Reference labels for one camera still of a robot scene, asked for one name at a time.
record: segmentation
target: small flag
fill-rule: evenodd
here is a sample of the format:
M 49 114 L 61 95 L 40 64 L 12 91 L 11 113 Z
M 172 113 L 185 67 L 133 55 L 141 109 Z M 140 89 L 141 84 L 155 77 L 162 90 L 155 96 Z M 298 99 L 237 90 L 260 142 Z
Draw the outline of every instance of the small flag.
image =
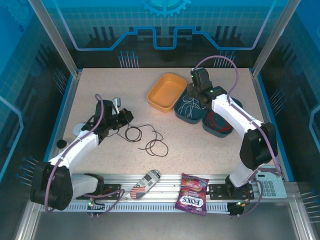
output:
M 145 195 L 145 192 L 145 186 L 134 186 L 130 191 L 130 197 L 133 199 L 140 199 L 143 195 Z

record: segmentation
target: speckled white tabletop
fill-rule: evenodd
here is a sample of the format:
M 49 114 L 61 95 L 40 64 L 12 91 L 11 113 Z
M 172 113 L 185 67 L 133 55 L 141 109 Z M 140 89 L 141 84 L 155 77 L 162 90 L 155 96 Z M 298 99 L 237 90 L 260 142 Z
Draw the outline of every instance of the speckled white tabletop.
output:
M 235 82 L 235 70 L 207 68 L 213 86 L 229 90 Z M 142 140 L 130 143 L 114 135 L 90 152 L 77 167 L 76 173 L 95 174 L 145 174 L 157 169 L 161 174 L 230 174 L 240 162 L 242 140 L 236 131 L 225 138 L 218 138 L 202 127 L 202 122 L 191 125 L 180 119 L 172 110 L 163 113 L 149 105 L 147 94 L 165 73 L 173 73 L 191 82 L 189 68 L 85 68 L 77 87 L 64 137 L 68 143 L 75 139 L 73 128 L 86 122 L 95 113 L 95 94 L 103 99 L 121 98 L 121 108 L 127 108 L 134 116 L 131 124 L 151 124 L 164 137 L 169 147 L 166 157 L 150 156 L 144 148 L 154 139 L 151 128 L 142 128 Z M 243 108 L 262 121 L 256 92 L 247 68 L 239 69 L 239 83 L 232 97 L 242 102 Z M 120 129 L 124 135 L 125 128 Z M 133 138 L 135 130 L 130 130 Z M 153 151 L 165 152 L 157 143 Z

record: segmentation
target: fox's candy bag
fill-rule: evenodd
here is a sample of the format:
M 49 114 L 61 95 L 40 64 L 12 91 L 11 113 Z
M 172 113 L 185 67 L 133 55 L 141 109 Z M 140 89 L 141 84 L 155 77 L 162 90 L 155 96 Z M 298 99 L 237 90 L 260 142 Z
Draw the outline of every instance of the fox's candy bag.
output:
M 206 216 L 208 182 L 208 179 L 182 173 L 181 189 L 175 208 L 188 213 Z

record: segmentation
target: black round object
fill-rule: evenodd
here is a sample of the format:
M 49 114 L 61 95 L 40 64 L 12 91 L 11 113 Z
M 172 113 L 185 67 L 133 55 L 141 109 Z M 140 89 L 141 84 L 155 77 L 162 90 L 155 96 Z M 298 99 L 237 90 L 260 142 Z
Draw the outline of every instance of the black round object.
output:
M 59 149 L 64 149 L 67 146 L 67 142 L 63 139 L 60 139 L 59 141 L 56 142 L 56 146 Z

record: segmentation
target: orange tray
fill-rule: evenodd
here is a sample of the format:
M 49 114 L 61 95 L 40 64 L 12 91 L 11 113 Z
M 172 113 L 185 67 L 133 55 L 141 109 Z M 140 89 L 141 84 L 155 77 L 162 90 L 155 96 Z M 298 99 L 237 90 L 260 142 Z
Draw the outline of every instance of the orange tray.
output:
M 187 81 L 172 73 L 164 74 L 148 93 L 148 101 L 155 109 L 170 112 L 187 87 Z

